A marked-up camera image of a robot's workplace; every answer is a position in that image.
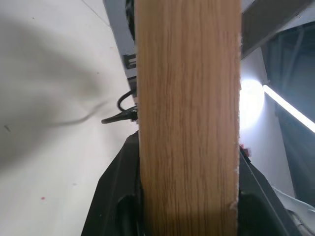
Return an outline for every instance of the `wooden board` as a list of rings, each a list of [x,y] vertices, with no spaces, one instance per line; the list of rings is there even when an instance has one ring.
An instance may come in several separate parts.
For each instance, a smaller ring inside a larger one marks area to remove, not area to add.
[[[137,0],[145,224],[153,236],[236,235],[239,0]]]

